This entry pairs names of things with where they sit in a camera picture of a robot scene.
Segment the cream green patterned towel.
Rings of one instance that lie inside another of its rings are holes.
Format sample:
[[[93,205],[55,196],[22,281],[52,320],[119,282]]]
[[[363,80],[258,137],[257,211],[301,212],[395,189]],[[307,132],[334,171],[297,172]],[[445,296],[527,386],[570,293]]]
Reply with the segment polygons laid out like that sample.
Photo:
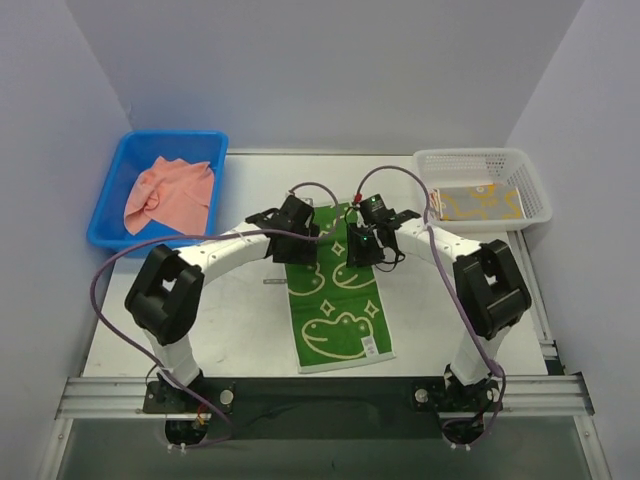
[[[317,207],[322,235],[313,265],[287,265],[291,329],[301,374],[372,365],[395,358],[374,270],[347,266],[347,232],[357,214]]]

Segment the yellow patterned towel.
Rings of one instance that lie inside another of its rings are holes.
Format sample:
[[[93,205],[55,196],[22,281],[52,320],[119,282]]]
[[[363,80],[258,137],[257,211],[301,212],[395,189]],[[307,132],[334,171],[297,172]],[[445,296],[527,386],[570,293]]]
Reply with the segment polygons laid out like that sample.
[[[516,187],[485,184],[466,187],[441,187],[443,221],[498,221],[525,218]]]

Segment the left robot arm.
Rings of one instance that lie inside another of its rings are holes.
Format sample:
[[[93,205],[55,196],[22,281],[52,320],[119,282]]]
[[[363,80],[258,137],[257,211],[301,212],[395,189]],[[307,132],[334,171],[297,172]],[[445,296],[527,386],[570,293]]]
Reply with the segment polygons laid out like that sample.
[[[204,287],[253,261],[310,265],[317,262],[320,228],[314,208],[290,195],[281,207],[251,215],[222,240],[179,249],[154,247],[125,298],[125,309],[149,339],[172,388],[190,388],[203,377],[195,361],[189,331]]]

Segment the orange lion print towel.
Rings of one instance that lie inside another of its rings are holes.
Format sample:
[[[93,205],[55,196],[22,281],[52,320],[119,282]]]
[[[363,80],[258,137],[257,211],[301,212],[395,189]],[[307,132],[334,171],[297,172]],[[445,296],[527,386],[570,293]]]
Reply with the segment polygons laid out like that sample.
[[[429,216],[433,219],[440,219],[442,215],[442,202],[438,189],[429,189]]]

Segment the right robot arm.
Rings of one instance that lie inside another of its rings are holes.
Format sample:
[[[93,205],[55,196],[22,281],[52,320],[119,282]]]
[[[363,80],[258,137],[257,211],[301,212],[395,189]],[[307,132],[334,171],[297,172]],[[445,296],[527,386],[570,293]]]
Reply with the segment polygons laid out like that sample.
[[[489,377],[502,378],[497,361],[512,327],[529,310],[531,294],[510,247],[502,240],[482,243],[426,223],[411,210],[381,222],[366,219],[349,207],[353,221],[347,235],[363,245],[376,244],[434,265],[465,326],[465,333],[447,366],[446,376],[463,387]]]

